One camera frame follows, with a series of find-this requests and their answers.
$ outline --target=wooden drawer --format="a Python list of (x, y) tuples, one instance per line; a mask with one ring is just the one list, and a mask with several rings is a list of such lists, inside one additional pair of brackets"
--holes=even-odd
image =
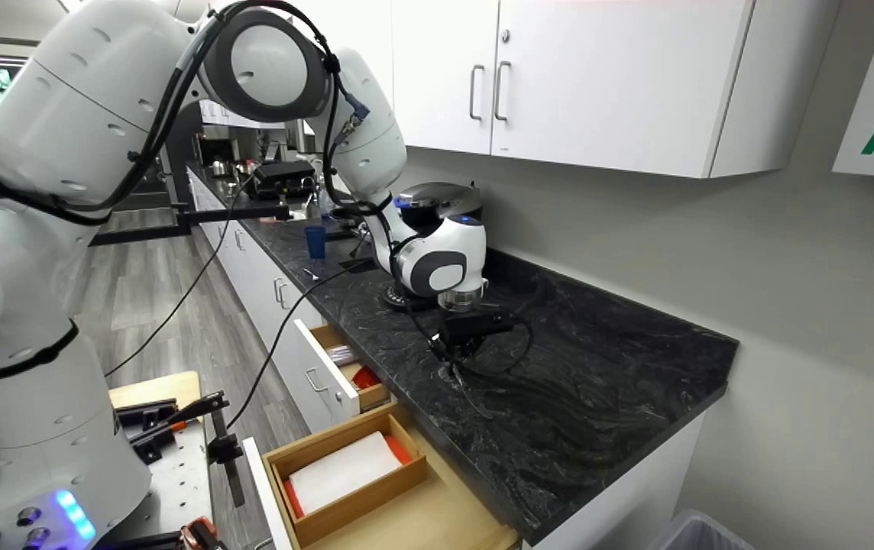
[[(288, 455), (325, 455), (332, 439), (356, 439), (366, 429), (396, 419), (416, 452), (423, 458), (423, 476), (416, 487), (392, 493), (375, 508), (342, 509), (344, 527), (314, 530), (299, 534), (291, 516), (291, 505), (271, 487), (271, 472), (267, 460), (284, 460)], [(297, 439), (284, 449), (259, 455), (254, 439), (244, 439), (244, 455), (249, 476), (257, 484), (259, 508), (271, 532), (274, 546), (318, 546), (318, 550), (351, 550), (351, 546), (451, 546), (451, 550), (506, 550), (515, 546), (515, 532), (500, 527), (476, 496), (462, 484), (462, 476), (441, 458), (441, 452), (413, 429), (408, 414), (401, 406), (372, 409), (354, 423), (344, 423), (332, 430)]]
[(299, 401), (299, 409), (312, 430), (332, 429), (340, 423), (356, 419), (361, 413), (387, 401), (381, 385), (356, 388), (348, 377), (351, 371), (340, 366), (327, 347), (344, 346), (344, 340), (332, 328), (309, 328), (301, 319), (294, 319), (284, 330), (284, 359), (278, 371)]

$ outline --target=drawer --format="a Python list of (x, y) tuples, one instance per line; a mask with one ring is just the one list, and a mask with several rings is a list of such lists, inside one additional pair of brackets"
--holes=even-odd
[[(406, 437), (416, 443), (416, 452), (423, 458), (423, 474), (413, 487), (396, 487), (386, 502), (372, 508), (344, 509), (344, 527), (329, 530), (297, 530), (291, 505), (274, 489), (271, 472), (267, 460), (284, 455), (312, 455), (325, 452), (332, 439), (354, 439), (366, 434), (366, 426), (381, 419), (396, 419), (406, 429)], [(244, 439), (244, 455), (249, 465), (249, 481), (259, 496), (259, 508), (274, 546), (318, 546), (318, 550), (351, 550), (351, 546), (456, 546), (456, 550), (506, 550), (520, 538), (513, 530), (497, 522), (479, 498), (464, 487), (464, 481), (441, 458), (441, 452), (413, 429), (408, 414), (401, 406), (372, 409), (354, 423), (344, 423), (332, 430), (312, 434), (284, 449), (259, 455), (254, 439)]]
[(386, 385), (354, 385), (354, 359), (340, 366), (329, 358), (329, 347), (337, 346), (344, 346), (344, 340), (332, 328), (309, 328), (301, 319), (294, 319), (284, 332), (284, 347), (291, 347), (291, 353), (282, 359), (282, 371), (301, 377), (309, 393), (318, 393), (329, 419), (327, 426), (309, 426), (312, 430), (332, 429), (387, 401)]

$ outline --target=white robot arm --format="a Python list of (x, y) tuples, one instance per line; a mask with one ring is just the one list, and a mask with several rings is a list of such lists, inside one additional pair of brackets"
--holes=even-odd
[(0, 546), (91, 546), (147, 496), (65, 292), (68, 265), (149, 169), (192, 79), (244, 115), (309, 118), (344, 203), (379, 212), (366, 216), (375, 258), (413, 292), (484, 286), (487, 236), (469, 220), (395, 254), (413, 239), (386, 203), (406, 149), (375, 79), (356, 55), (284, 23), (274, 12), (301, 17), (288, 4), (257, 4), (270, 9), (235, 4), (190, 35), (149, 0), (91, 0), (0, 100)]

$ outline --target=kitchen counter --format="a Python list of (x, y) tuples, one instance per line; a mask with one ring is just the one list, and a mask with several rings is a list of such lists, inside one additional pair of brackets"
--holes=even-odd
[[(735, 353), (722, 332), (488, 254), (488, 300), (520, 312), (531, 330), (488, 336), (456, 385), (413, 319), (381, 307), (392, 285), (381, 269), (332, 277), (356, 240), (329, 240), (327, 259), (312, 262), (301, 223), (241, 225), (299, 290), (318, 273), (325, 286), (312, 290), (312, 307), (531, 544), (715, 404)], [(417, 323), (434, 332), (438, 312)]]

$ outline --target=countertop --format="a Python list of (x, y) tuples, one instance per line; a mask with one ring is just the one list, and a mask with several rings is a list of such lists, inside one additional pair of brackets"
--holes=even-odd
[(312, 307), (531, 544), (715, 404), (735, 353), (722, 332), (492, 249), (488, 300), (527, 321), (531, 350), (515, 363), (524, 328), (488, 336), (451, 385), (413, 319), (381, 307), (381, 269), (332, 277), (356, 240), (329, 240), (312, 262), (301, 223), (241, 225), (299, 290), (321, 274)]

